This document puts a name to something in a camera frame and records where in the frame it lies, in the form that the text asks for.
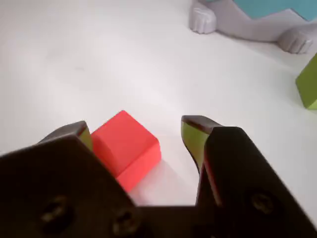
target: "white table surface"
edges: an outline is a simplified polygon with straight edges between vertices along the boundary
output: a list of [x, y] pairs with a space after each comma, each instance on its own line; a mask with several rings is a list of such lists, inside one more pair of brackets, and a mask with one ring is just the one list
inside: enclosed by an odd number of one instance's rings
[[163, 161], [131, 192], [137, 204], [194, 204], [198, 174], [184, 114], [242, 127], [317, 222], [317, 114], [295, 78], [314, 55], [194, 34], [190, 0], [0, 3], [0, 153], [124, 109], [160, 141]]

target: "red cube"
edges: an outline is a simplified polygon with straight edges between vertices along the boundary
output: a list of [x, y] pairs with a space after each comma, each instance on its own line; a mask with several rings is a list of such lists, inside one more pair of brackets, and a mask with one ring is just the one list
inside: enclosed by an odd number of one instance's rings
[[121, 111], [92, 133], [96, 156], [130, 191], [160, 161], [159, 141]]

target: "toy paw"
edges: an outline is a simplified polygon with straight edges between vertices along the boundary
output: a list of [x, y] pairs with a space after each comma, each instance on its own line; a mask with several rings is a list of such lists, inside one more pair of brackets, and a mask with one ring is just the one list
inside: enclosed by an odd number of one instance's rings
[[195, 2], [191, 7], [189, 27], [199, 34], [214, 32], [216, 30], [216, 16], [212, 10], [199, 2]]
[[313, 44], [312, 38], [299, 29], [291, 29], [278, 39], [279, 46], [292, 54], [306, 53]]

